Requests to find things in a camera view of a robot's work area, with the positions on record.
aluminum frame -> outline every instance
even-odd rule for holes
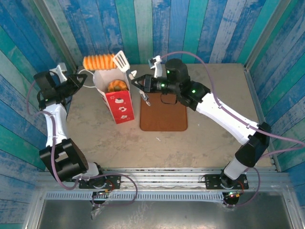
[[[283,15],[284,11],[286,10],[290,2],[291,0],[281,0],[278,3],[275,11],[273,12],[266,27],[264,28],[262,34],[258,38],[254,48],[252,49],[248,59],[246,60],[244,66],[247,70],[251,69],[251,67],[253,66],[256,58],[258,57],[264,45],[266,44],[270,34],[272,33],[273,29],[275,28],[276,24],[280,20],[281,16]]]
[[[260,123],[265,122],[264,113],[263,113],[262,107],[259,103],[259,100],[258,100],[256,91],[255,91],[254,84],[253,84],[253,81],[252,81],[251,74],[250,74],[249,70],[244,69],[244,75],[245,75],[247,83],[248,83],[249,91],[250,91],[252,101],[253,101],[253,104],[254,104],[254,107],[255,107],[255,110],[256,110],[258,121]],[[269,152],[275,151],[275,148],[273,146],[272,141],[270,141],[270,143],[269,143],[268,151]],[[270,158],[273,159],[276,170],[281,172],[282,170],[281,170],[281,166],[278,162],[277,155],[273,155]]]
[[[72,70],[77,70],[77,64],[75,63],[69,48],[61,34],[60,29],[58,28],[56,22],[54,21],[52,14],[47,7],[45,0],[34,0],[35,5],[37,6],[39,12],[41,13],[42,17],[44,18],[45,22],[47,23],[51,33],[53,34],[56,42],[58,43],[63,55],[67,59],[69,65],[71,66]]]
[[[261,176],[260,191],[277,192],[282,195],[287,207],[287,214],[291,219],[294,229],[304,229],[305,219],[296,199],[289,175],[287,173],[277,173],[273,168],[258,168],[258,170]],[[211,192],[210,190],[205,189],[204,183],[201,183],[202,177],[205,174],[219,174],[220,172],[220,168],[114,168],[104,171],[105,174],[122,173],[130,176],[138,185],[139,192],[155,192],[160,194],[167,192],[171,195]],[[249,189],[245,190],[245,192],[255,191],[258,185],[257,173],[254,170],[249,170],[247,172],[247,178]],[[122,177],[120,191],[130,193],[134,190],[132,183],[128,179]],[[57,191],[86,194],[97,190],[76,188],[75,191],[66,191],[57,184],[49,172],[41,172],[38,177],[33,200],[23,224],[24,229],[37,228],[47,194],[49,192],[56,193]]]

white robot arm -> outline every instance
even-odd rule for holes
[[[38,73],[34,76],[35,81],[41,88],[37,96],[39,108],[42,111],[50,113],[55,118],[56,123],[56,132],[55,136],[53,136],[51,117],[44,114],[47,123],[48,138],[46,148],[40,151],[40,157],[47,169],[52,173],[51,148],[53,138],[55,137],[55,165],[59,178],[62,181],[75,179],[81,175],[93,177],[102,173],[99,165],[87,162],[81,150],[69,138],[66,124],[66,99],[82,87],[86,75],[71,75],[67,78],[64,75],[66,71],[65,64],[60,63],[56,68],[50,69],[48,72]],[[98,186],[99,182],[103,182],[103,180],[101,179],[97,182],[92,180],[91,187],[93,185]]]
[[[162,77],[160,56],[150,59],[149,63],[151,69],[155,69],[154,76],[150,74],[140,76],[132,80],[133,85],[146,93],[176,94],[177,100],[182,105],[213,119],[242,145],[220,176],[222,187],[231,188],[247,168],[255,166],[269,145],[269,137],[243,125],[221,108],[224,107],[250,126],[269,133],[271,132],[270,126],[267,123],[259,125],[257,122],[243,117],[221,101],[219,101],[221,104],[219,106],[209,88],[191,81],[187,67],[180,59],[171,59],[165,63],[166,78]]]

brown mat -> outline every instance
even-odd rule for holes
[[[140,128],[143,131],[184,131],[187,129],[186,107],[176,101],[173,94],[148,94],[151,106],[141,99]]]

red paper box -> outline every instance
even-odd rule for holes
[[[125,73],[120,69],[98,70],[93,75],[93,82],[110,110],[115,123],[120,124],[134,119],[130,91],[108,92],[108,85],[114,80],[122,80],[130,89]]]

beige tabletop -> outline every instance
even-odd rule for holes
[[[209,64],[219,98],[243,116],[258,121],[241,64]],[[133,65],[137,76],[151,73],[148,65]],[[211,88],[200,64],[189,64],[191,80]],[[88,76],[86,85],[92,86]],[[74,96],[67,124],[70,138],[89,162],[102,167],[224,167],[240,144],[208,117],[188,108],[184,132],[144,132],[140,129],[140,96],[131,87],[135,120],[116,125],[95,88]],[[272,166],[269,158],[258,162]]]

